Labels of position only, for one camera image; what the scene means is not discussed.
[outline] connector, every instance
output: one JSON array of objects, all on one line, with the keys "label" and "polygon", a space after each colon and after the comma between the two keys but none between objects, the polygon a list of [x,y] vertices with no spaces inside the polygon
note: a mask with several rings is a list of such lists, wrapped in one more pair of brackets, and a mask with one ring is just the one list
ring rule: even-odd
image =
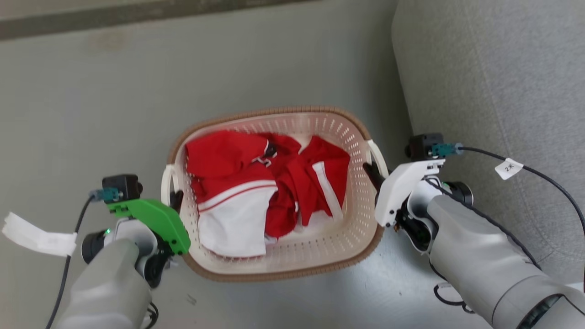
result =
[{"label": "connector", "polygon": [[443,159],[449,155],[461,155],[463,150],[459,148],[462,146],[463,144],[461,143],[435,144],[431,147],[431,156]]},{"label": "connector", "polygon": [[118,189],[108,187],[105,189],[93,190],[90,192],[90,196],[93,196],[92,202],[104,201],[106,203],[117,202],[123,196]]}]

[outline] white stripe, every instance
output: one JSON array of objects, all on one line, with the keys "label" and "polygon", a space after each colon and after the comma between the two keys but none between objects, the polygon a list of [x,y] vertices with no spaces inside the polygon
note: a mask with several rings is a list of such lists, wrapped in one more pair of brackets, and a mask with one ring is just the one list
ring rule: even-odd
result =
[{"label": "white stripe", "polygon": [[333,187],[331,186],[331,183],[325,174],[325,163],[321,161],[313,164],[313,170],[317,174],[317,179],[319,180],[319,184],[321,185],[321,189],[325,195],[325,201],[327,201],[329,210],[331,210],[333,220],[342,220],[343,211],[341,210],[341,206],[339,205],[335,191],[333,191]]},{"label": "white stripe", "polygon": [[221,193],[219,193],[218,195],[216,195],[215,197],[212,197],[211,199],[199,203],[197,205],[199,211],[203,211],[207,208],[213,207],[216,204],[220,203],[221,201],[234,196],[237,193],[240,193],[242,191],[248,190],[248,189],[253,189],[255,187],[260,187],[260,186],[276,186],[276,182],[274,180],[255,180],[255,181],[249,181],[247,183],[238,185],[238,186],[234,186],[229,190],[225,190]]}]

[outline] beige basket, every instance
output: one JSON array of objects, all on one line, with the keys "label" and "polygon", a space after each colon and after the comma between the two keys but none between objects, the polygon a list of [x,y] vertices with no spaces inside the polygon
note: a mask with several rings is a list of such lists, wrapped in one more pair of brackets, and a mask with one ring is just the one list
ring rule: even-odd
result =
[{"label": "beige basket", "polygon": [[[234,130],[246,133],[275,132],[299,140],[319,135],[351,155],[342,221],[311,222],[266,246],[266,255],[256,258],[218,256],[199,243],[197,205],[191,177],[185,171],[185,144],[211,132]],[[173,147],[163,174],[161,200],[169,205],[171,183],[184,194],[180,216],[189,232],[191,247],[186,263],[199,275],[215,281],[249,282],[288,279],[330,272],[355,265],[372,253],[383,229],[374,219],[375,189],[364,162],[374,155],[380,171],[387,176],[384,159],[361,122],[353,115],[331,107],[276,108],[193,126]]]}]

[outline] gray sofa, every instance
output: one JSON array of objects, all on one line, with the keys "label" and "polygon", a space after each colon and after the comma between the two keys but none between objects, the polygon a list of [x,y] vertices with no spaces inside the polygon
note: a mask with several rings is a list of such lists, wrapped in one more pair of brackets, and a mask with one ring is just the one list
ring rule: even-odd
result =
[{"label": "gray sofa", "polygon": [[[402,0],[392,41],[415,134],[511,157],[585,208],[585,1]],[[581,282],[585,237],[573,207],[526,171],[501,180],[499,163],[466,152],[444,176],[468,183],[476,206],[547,274]]]}]

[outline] white tag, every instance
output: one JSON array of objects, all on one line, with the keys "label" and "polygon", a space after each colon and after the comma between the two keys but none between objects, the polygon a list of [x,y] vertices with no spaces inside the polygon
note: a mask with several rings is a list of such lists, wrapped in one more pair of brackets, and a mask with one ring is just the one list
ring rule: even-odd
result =
[{"label": "white tag", "polygon": [[2,233],[14,243],[30,250],[56,256],[71,256],[75,251],[77,233],[49,233],[14,213],[4,218]]},{"label": "white tag", "polygon": [[507,180],[522,170],[523,167],[524,165],[522,163],[507,158],[506,161],[502,162],[495,168],[495,172],[497,172],[503,180]]},{"label": "white tag", "polygon": [[443,289],[443,288],[451,288],[453,285],[451,285],[449,282],[442,282],[442,283],[439,283],[438,286],[440,289]]}]

